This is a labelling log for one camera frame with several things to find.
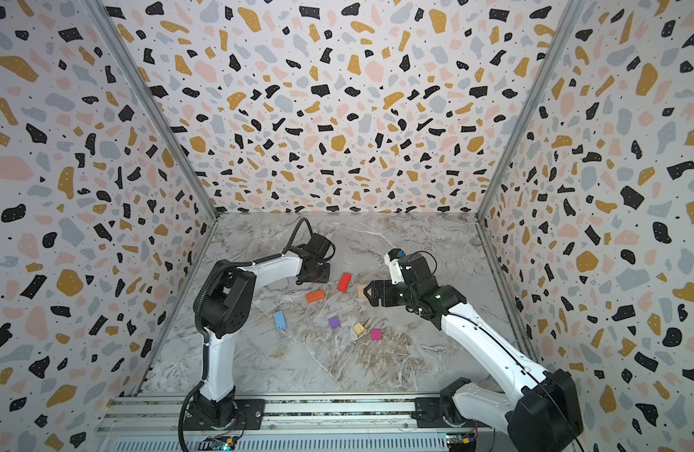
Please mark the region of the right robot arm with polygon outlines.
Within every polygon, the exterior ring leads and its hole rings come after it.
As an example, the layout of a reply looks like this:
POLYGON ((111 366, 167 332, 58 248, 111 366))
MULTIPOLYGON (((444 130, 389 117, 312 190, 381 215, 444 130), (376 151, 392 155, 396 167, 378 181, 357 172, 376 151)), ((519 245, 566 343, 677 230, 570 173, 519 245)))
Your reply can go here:
POLYGON ((506 434, 518 451, 564 451, 584 430, 575 381, 569 372, 548 371, 513 347, 478 314, 456 288, 437 282, 428 252, 392 249, 384 257, 388 280, 363 293, 373 307, 405 307, 454 339, 499 385, 489 391, 466 378, 420 403, 419 423, 463 428, 479 421, 506 434))

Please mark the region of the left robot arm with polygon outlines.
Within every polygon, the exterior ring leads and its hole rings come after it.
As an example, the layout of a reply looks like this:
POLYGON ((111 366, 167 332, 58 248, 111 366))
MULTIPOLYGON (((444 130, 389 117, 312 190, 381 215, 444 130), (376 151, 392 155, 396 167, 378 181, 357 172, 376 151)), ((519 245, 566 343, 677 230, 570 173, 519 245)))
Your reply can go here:
POLYGON ((294 278, 298 284, 325 284, 336 246, 312 233, 305 244, 292 242, 277 254, 248 262, 218 261, 194 301, 194 325, 203 339, 201 377, 187 397, 177 427, 257 429, 260 422, 236 401, 234 354, 237 332, 245 326, 255 293, 294 278))

